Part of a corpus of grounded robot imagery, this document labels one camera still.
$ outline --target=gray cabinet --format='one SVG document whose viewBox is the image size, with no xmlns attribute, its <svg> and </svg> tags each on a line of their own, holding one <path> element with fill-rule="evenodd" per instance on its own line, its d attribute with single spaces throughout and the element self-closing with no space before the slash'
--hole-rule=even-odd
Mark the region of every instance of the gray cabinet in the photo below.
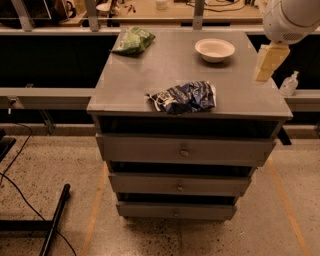
<svg viewBox="0 0 320 256">
<path fill-rule="evenodd" d="M 231 219 L 291 112 L 272 81 L 252 82 L 256 55 L 245 34 L 152 32 L 157 41 L 143 55 L 109 57 L 87 109 L 96 125 L 118 213 Z M 208 65 L 193 48 L 198 39 L 207 37 L 229 40 L 242 52 L 218 66 Z M 177 54 L 163 65 L 160 56 L 165 57 L 166 47 L 173 47 L 170 53 Z M 190 52 L 190 56 L 179 52 Z M 189 58 L 193 60 L 188 66 Z M 157 112 L 144 93 L 174 85 L 173 68 L 175 76 L 186 80 L 215 81 L 217 107 L 178 116 Z"/>
</svg>

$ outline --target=gray tabletop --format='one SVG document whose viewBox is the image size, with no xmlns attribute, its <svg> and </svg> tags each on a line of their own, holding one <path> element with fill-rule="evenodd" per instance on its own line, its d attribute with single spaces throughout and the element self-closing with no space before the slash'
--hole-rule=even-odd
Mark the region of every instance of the gray tabletop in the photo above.
<svg viewBox="0 0 320 256">
<path fill-rule="evenodd" d="M 210 32 L 150 29 L 156 39 L 138 57 L 110 54 L 88 112 L 99 115 L 167 115 L 155 110 L 145 97 L 190 81 L 208 81 L 216 87 L 217 106 L 209 111 L 183 115 L 191 118 L 290 119 L 292 113 L 270 79 L 254 81 L 257 53 L 243 32 Z M 124 31 L 119 35 L 118 47 Z M 204 38 L 232 43 L 236 52 L 223 63 L 205 62 L 194 46 Z"/>
</svg>

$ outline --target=cable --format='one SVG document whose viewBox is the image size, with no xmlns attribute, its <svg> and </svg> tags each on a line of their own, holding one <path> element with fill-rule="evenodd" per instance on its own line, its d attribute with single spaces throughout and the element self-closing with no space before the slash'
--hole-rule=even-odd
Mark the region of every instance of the cable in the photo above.
<svg viewBox="0 0 320 256">
<path fill-rule="evenodd" d="M 20 148 L 19 152 L 16 154 L 16 156 L 12 159 L 12 161 L 10 162 L 10 164 L 7 166 L 7 168 L 5 168 L 5 170 L 2 172 L 2 174 L 6 174 L 7 171 L 10 169 L 11 165 L 16 161 L 17 157 L 20 155 L 20 153 L 22 152 L 24 146 L 27 144 L 29 138 L 31 137 L 32 135 L 32 130 L 30 127 L 24 125 L 24 124 L 18 124 L 18 123 L 15 123 L 15 125 L 19 125 L 19 126 L 22 126 L 22 127 L 26 127 L 29 129 L 29 135 L 28 135 L 28 138 L 25 140 L 25 142 L 23 143 L 22 147 Z M 2 180 L 3 180 L 3 176 L 1 176 L 1 179 L 0 179 L 0 189 L 1 189 L 1 185 L 2 185 Z"/>
<path fill-rule="evenodd" d="M 25 196 L 23 195 L 23 193 L 21 192 L 21 190 L 19 189 L 19 187 L 5 174 L 0 173 L 1 178 L 5 178 L 7 181 L 9 181 L 11 183 L 11 185 L 13 185 L 16 190 L 19 192 L 20 196 L 22 197 L 23 201 L 25 201 L 25 203 L 30 207 L 30 209 L 32 211 L 34 211 L 43 221 L 46 221 L 46 219 L 36 210 L 32 207 L 32 205 L 27 201 L 27 199 L 25 198 Z M 70 247 L 70 249 L 72 250 L 73 254 L 75 256 L 77 256 L 76 251 L 74 250 L 74 248 L 72 247 L 72 245 L 70 244 L 70 242 L 58 231 L 56 230 L 56 232 L 62 237 L 62 239 L 68 244 L 68 246 Z"/>
<path fill-rule="evenodd" d="M 229 5 L 234 5 L 236 3 L 240 2 L 240 0 L 232 2 L 232 3 L 228 3 L 228 4 L 224 4 L 224 5 L 214 5 L 214 4 L 205 4 L 206 6 L 215 6 L 215 7 L 223 7 L 223 6 L 229 6 Z M 186 5 L 191 6 L 191 7 L 195 7 L 193 4 L 191 4 L 190 1 L 186 2 Z M 236 9 L 224 9 L 224 10 L 216 10 L 216 9 L 211 9 L 211 8 L 204 8 L 204 10 L 206 11 L 210 11 L 210 12 L 231 12 L 231 11 L 239 11 L 242 10 L 244 7 L 246 7 L 246 5 L 236 8 Z"/>
</svg>

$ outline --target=floor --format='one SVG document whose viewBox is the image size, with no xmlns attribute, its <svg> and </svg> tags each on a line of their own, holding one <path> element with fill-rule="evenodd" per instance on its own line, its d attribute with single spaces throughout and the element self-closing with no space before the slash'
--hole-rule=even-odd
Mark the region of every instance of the floor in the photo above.
<svg viewBox="0 0 320 256">
<path fill-rule="evenodd" d="M 293 145 L 278 141 L 259 168 L 231 221 L 119 217 L 91 125 L 41 125 L 7 176 L 46 219 L 52 218 L 64 184 L 71 185 L 59 225 L 78 256 L 320 255 L 320 139 L 313 126 L 286 126 Z M 6 126 L 17 139 L 0 163 L 2 172 L 27 139 L 28 130 Z M 37 219 L 17 190 L 3 180 L 1 219 Z M 37 234 L 0 232 L 0 255 L 39 255 Z M 57 236 L 50 255 L 73 255 Z"/>
</svg>

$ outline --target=green chip bag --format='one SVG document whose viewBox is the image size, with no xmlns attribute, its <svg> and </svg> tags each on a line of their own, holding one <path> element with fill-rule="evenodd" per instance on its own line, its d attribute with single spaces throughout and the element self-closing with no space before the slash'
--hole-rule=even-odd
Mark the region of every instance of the green chip bag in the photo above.
<svg viewBox="0 0 320 256">
<path fill-rule="evenodd" d="M 120 46 L 112 52 L 120 55 L 137 55 L 144 52 L 154 38 L 155 35 L 145 29 L 131 27 L 124 34 Z"/>
</svg>

